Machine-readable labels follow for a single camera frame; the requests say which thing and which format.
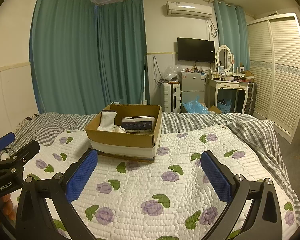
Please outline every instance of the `quilted mat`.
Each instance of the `quilted mat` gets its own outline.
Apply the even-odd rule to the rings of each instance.
[[[25,165],[24,177],[31,174],[35,179],[48,179],[64,172],[88,147],[84,131],[63,132],[52,145],[40,146],[40,152]],[[96,169],[72,205],[98,239],[201,240],[226,206],[200,166],[205,150],[248,180],[273,179],[247,144],[226,126],[214,125],[163,134],[151,164],[99,156]],[[297,228],[295,211],[275,181],[274,186],[282,239],[289,239]],[[11,194],[15,208],[19,195],[20,190]],[[69,237],[52,201],[47,202],[58,231]],[[250,204],[245,204],[231,236],[242,227]]]

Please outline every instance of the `finger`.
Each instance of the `finger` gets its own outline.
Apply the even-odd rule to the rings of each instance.
[[[9,218],[10,218],[11,220],[15,220],[15,219],[16,219],[16,213],[15,213],[14,210],[11,211],[11,213],[10,213],[10,215],[9,215]]]
[[[4,205],[3,205],[3,208],[2,208],[2,212],[3,214],[5,214],[6,216],[10,215],[10,213],[12,212],[13,210],[13,204],[12,204],[12,201],[11,200],[8,200]]]
[[[3,202],[7,202],[10,198],[11,198],[11,195],[7,194],[7,195],[3,196],[1,199]]]

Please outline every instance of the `white suitcase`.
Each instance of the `white suitcase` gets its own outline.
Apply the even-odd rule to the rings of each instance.
[[[161,84],[161,107],[164,112],[180,113],[180,84]]]

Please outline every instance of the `air conditioner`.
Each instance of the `air conditioner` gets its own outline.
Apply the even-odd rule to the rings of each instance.
[[[212,7],[186,2],[167,2],[168,15],[188,16],[188,17],[202,17],[211,19]]]

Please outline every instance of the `white wardrobe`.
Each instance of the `white wardrobe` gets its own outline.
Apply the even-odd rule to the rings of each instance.
[[[300,20],[295,13],[248,24],[250,70],[258,92],[254,116],[273,121],[290,143],[300,137]]]

